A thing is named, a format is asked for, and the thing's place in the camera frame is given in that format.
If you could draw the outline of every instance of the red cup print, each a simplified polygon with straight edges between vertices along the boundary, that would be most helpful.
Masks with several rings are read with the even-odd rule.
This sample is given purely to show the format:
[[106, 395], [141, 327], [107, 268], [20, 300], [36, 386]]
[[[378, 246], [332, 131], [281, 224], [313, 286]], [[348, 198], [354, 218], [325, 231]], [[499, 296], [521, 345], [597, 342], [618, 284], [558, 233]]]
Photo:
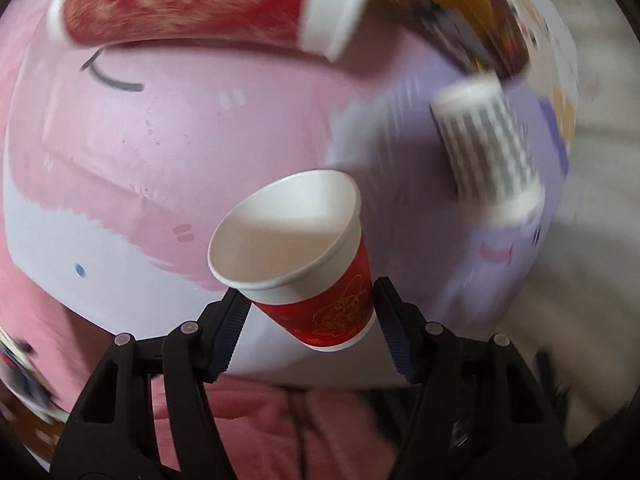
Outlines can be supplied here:
[[101, 46], [167, 38], [213, 38], [339, 56], [366, 0], [54, 0], [53, 38]]
[[371, 273], [364, 240], [346, 272], [326, 291], [297, 303], [256, 305], [312, 348], [335, 350], [345, 343], [354, 344], [373, 321]]
[[220, 222], [209, 267], [305, 345], [347, 348], [375, 322], [360, 201], [340, 171], [283, 178]]

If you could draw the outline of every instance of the cartoon character print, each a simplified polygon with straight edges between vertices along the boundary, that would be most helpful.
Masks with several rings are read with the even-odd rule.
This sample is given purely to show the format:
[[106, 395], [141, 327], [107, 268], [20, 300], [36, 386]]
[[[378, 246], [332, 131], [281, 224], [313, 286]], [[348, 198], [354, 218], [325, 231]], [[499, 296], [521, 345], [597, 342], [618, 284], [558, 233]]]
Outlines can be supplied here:
[[489, 0], [492, 4], [497, 30], [495, 41], [498, 52], [509, 76], [521, 72], [529, 63], [529, 49], [522, 36], [518, 22], [510, 12], [506, 0]]
[[562, 91], [558, 67], [559, 49], [554, 47], [557, 40], [531, 0], [508, 1], [529, 48], [530, 68], [527, 83], [533, 90], [549, 98], [556, 114], [562, 141], [569, 147], [575, 134], [575, 109]]
[[473, 73], [497, 67], [497, 60], [459, 9], [444, 9], [433, 0], [410, 0], [408, 5], [416, 22], [424, 28], [423, 32], [463, 70]]
[[314, 334], [339, 336], [357, 325], [364, 313], [364, 306], [370, 302], [370, 290], [364, 286], [361, 275], [349, 282], [336, 301], [314, 314]]

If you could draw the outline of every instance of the pink fabric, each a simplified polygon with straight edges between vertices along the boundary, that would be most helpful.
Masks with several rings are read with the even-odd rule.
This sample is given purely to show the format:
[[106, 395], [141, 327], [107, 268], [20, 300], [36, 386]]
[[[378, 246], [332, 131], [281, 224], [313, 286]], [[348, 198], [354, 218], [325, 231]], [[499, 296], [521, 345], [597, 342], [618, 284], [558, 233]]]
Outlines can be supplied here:
[[[0, 18], [0, 153], [14, 85], [33, 31], [50, 0], [13, 0]], [[0, 183], [2, 157], [0, 156]], [[71, 312], [12, 262], [0, 210], [0, 326], [33, 346], [36, 368], [66, 411], [111, 341], [108, 332]]]
[[[178, 469], [162, 379], [152, 387], [156, 434], [162, 463]], [[211, 413], [240, 480], [299, 479], [299, 445], [289, 398], [302, 421], [309, 480], [383, 479], [396, 458], [395, 447], [375, 427], [357, 394], [331, 390], [287, 393], [237, 378], [207, 385]]]

